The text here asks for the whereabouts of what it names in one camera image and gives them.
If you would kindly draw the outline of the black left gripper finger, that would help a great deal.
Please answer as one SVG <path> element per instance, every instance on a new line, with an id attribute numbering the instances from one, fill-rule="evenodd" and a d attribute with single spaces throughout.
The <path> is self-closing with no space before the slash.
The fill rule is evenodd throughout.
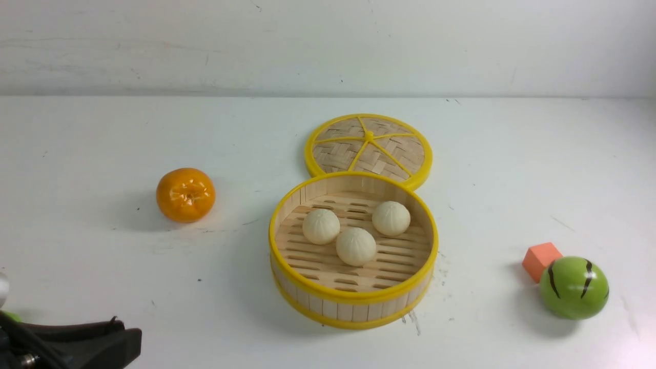
<path id="1" fill-rule="evenodd" d="M 25 368 L 125 368 L 141 354 L 141 329 L 127 329 L 115 317 L 87 324 L 16 326 L 16 354 Z"/>

